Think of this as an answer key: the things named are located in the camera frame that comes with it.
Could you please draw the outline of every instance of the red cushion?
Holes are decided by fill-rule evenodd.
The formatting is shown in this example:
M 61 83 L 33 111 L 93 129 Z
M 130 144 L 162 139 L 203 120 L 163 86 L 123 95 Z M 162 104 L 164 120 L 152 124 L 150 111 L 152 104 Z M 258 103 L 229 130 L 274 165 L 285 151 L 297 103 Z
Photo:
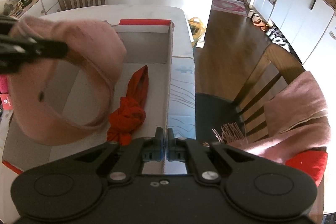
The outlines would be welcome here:
M 299 169 L 312 177 L 316 186 L 320 185 L 327 166 L 328 153 L 308 150 L 286 161 L 286 165 Z

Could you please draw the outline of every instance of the wooden floor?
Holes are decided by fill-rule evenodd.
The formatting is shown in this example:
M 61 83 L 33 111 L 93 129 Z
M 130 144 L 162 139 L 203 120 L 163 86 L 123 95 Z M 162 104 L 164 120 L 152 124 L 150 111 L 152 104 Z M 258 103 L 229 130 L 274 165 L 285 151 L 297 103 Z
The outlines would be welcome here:
M 204 48 L 196 48 L 194 53 L 196 92 L 233 100 L 269 43 L 270 40 L 265 33 L 254 26 L 248 17 L 211 10 Z M 271 65 L 242 106 L 246 105 L 277 73 L 278 71 Z M 285 80 L 281 78 L 259 103 L 245 113 L 245 118 L 286 86 Z M 250 130 L 264 119 L 264 116 L 260 117 L 246 129 Z M 266 134 L 265 129 L 257 138 Z M 316 223 L 322 221 L 320 212 L 323 211 L 323 198 L 323 184 L 321 184 L 319 196 L 310 215 Z

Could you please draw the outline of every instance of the red card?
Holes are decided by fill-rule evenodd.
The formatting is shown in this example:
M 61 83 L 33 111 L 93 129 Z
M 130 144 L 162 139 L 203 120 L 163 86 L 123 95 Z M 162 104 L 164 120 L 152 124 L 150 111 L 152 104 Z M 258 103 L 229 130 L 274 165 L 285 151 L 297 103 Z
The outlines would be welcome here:
M 1 98 L 2 107 L 4 110 L 13 109 L 12 100 L 8 93 L 0 94 L 0 98 Z

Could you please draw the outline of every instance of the pink hat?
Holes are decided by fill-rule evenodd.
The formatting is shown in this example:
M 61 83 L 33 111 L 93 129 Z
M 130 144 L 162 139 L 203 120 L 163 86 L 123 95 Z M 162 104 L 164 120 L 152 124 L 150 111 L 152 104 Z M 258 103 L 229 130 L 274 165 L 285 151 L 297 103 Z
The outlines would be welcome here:
M 122 70 L 126 49 L 115 30 L 98 20 L 52 22 L 21 18 L 11 29 L 12 37 L 36 37 L 65 42 L 66 61 L 77 65 L 93 86 L 100 110 L 86 125 L 64 118 L 43 101 L 43 91 L 55 74 L 58 61 L 39 59 L 26 63 L 18 74 L 9 75 L 15 118 L 34 141 L 62 145 L 82 139 L 101 128 L 110 112 L 113 88 Z

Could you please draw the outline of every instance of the knotted red fabric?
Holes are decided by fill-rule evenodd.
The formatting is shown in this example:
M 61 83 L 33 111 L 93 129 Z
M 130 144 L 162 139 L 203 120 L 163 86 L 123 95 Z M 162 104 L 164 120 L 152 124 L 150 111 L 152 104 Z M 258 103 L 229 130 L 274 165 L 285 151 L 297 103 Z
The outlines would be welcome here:
M 127 86 L 126 97 L 120 98 L 120 107 L 114 111 L 109 121 L 107 141 L 116 141 L 120 145 L 128 145 L 132 141 L 131 134 L 145 121 L 144 106 L 148 92 L 148 67 L 136 71 Z
M 286 161 L 286 165 L 299 169 L 310 175 L 316 186 L 320 185 L 327 166 L 328 153 L 324 151 L 308 150 L 297 154 Z

